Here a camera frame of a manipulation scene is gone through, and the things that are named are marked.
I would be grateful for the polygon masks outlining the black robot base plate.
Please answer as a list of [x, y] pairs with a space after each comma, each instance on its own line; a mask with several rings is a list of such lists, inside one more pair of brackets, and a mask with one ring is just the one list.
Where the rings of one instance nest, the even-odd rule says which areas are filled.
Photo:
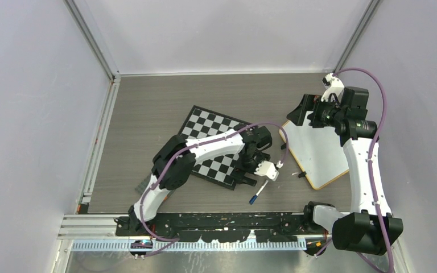
[[115, 218], [116, 235], [148, 236], [162, 242], [244, 242], [249, 236], [257, 242], [291, 242], [297, 235], [318, 235], [330, 231], [313, 223], [302, 212], [249, 213], [158, 213], [142, 224], [130, 216]]

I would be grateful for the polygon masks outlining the blue capped whiteboard marker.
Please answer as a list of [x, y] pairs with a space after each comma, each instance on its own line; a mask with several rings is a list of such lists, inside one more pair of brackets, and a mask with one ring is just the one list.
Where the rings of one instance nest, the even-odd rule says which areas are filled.
[[265, 180], [264, 183], [260, 186], [259, 190], [257, 190], [257, 192], [255, 193], [255, 195], [253, 195], [251, 197], [251, 199], [249, 200], [249, 204], [253, 205], [254, 202], [256, 201], [256, 199], [258, 198], [258, 196], [261, 194], [261, 192], [264, 190], [264, 188], [268, 185], [269, 180]]

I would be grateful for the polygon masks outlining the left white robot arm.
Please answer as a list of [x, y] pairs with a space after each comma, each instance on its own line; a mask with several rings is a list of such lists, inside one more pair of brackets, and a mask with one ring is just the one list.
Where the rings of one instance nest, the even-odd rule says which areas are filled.
[[281, 163], [272, 163], [270, 155], [262, 151], [271, 144], [269, 130], [257, 124], [237, 125], [224, 133], [200, 139], [172, 136], [154, 156], [150, 174], [136, 188], [140, 197], [128, 211], [131, 230], [146, 235], [165, 197], [181, 187], [193, 169], [207, 160], [238, 155], [235, 168], [240, 176], [249, 173], [276, 180]]

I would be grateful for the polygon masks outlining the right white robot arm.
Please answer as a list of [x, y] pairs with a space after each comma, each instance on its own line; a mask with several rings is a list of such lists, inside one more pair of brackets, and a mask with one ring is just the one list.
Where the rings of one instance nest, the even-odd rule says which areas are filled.
[[392, 215], [382, 190], [377, 161], [379, 126], [367, 120], [369, 92], [347, 87], [341, 98], [335, 94], [305, 94], [287, 119], [301, 126], [305, 119], [315, 129], [332, 127], [339, 136], [351, 181], [349, 214], [333, 205], [309, 202], [302, 226], [309, 233], [328, 231], [338, 250], [384, 255], [403, 232], [403, 221]]

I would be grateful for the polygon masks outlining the black white chessboard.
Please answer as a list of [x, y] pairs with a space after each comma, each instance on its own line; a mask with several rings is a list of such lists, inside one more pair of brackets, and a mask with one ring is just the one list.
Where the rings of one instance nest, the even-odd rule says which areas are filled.
[[238, 185], [233, 178], [236, 170], [239, 150], [226, 148], [230, 141], [221, 140], [222, 134], [236, 126], [246, 126], [249, 122], [219, 112], [194, 105], [184, 120], [179, 134], [188, 140], [217, 139], [217, 142], [199, 146], [191, 151], [198, 151], [200, 156], [192, 174], [226, 189], [234, 190]]

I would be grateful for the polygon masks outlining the yellow framed whiteboard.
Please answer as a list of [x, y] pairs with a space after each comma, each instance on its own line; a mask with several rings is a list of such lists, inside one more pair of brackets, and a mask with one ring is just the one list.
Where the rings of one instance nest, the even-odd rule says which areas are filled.
[[287, 136], [288, 150], [305, 178], [315, 190], [320, 190], [349, 172], [348, 163], [334, 128], [313, 128], [307, 120], [302, 126], [286, 121], [282, 128]]

